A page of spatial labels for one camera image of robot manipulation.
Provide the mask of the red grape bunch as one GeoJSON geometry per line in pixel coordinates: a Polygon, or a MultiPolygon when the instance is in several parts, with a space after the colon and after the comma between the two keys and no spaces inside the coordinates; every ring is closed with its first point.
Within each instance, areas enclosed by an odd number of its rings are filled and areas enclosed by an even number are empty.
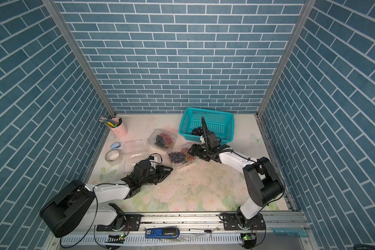
{"type": "Polygon", "coordinates": [[[195,156],[192,156],[190,153],[189,153],[189,148],[182,148],[181,152],[180,152],[182,155],[185,156],[185,161],[186,162],[192,162],[195,160],[195,156]]]}
{"type": "Polygon", "coordinates": [[[174,143],[174,139],[167,133],[161,133],[160,135],[165,139],[169,149],[174,143]]]}

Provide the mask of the clear clamshell container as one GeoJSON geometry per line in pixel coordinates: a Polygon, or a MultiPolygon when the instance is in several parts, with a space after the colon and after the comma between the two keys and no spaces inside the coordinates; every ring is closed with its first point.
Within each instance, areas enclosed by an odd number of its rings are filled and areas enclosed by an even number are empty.
{"type": "Polygon", "coordinates": [[[119,173],[122,177],[131,173],[136,163],[148,158],[153,153],[148,139],[125,142],[121,146],[121,151],[124,159],[119,166],[119,173]]]}
{"type": "Polygon", "coordinates": [[[177,140],[177,135],[165,130],[156,129],[150,136],[148,143],[149,145],[163,150],[168,151],[173,149],[175,142],[177,140]]]}
{"type": "Polygon", "coordinates": [[[197,156],[192,156],[189,153],[193,143],[186,143],[181,146],[170,149],[167,152],[167,157],[174,169],[180,169],[198,160],[197,156]]]}

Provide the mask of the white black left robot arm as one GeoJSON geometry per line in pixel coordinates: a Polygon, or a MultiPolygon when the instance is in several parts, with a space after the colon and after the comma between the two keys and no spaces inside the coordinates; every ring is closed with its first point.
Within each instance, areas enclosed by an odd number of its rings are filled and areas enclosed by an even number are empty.
{"type": "Polygon", "coordinates": [[[127,226],[125,212],[114,200],[134,197],[144,185],[164,181],[173,168],[139,162],[118,183],[85,184],[74,180],[40,210],[40,217],[55,237],[64,237],[76,229],[98,226],[102,230],[121,231],[127,226]]]}

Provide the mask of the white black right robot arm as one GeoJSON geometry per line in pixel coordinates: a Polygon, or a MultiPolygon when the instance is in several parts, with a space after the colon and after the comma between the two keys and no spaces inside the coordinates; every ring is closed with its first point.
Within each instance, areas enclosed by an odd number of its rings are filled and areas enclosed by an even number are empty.
{"type": "Polygon", "coordinates": [[[205,161],[228,165],[244,175],[249,198],[237,209],[235,216],[242,228],[251,227],[254,218],[268,204],[284,196],[283,179],[266,157],[249,158],[228,145],[211,149],[207,144],[193,144],[188,153],[205,161]]]}

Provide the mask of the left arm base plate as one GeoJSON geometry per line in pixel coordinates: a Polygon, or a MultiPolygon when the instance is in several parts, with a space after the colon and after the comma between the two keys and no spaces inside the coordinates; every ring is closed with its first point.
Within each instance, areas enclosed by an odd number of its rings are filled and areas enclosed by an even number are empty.
{"type": "Polygon", "coordinates": [[[104,226],[98,225],[96,230],[99,232],[116,232],[116,231],[138,231],[141,223],[141,214],[126,214],[124,216],[123,225],[120,229],[113,229],[112,225],[104,226]]]}

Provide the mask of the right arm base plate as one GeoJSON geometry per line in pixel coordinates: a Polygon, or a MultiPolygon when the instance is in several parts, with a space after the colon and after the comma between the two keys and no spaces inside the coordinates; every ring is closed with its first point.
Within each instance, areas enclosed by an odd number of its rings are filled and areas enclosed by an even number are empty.
{"type": "Polygon", "coordinates": [[[246,219],[242,214],[221,213],[219,215],[224,225],[224,230],[265,230],[266,224],[262,214],[257,214],[251,219],[246,219]]]}

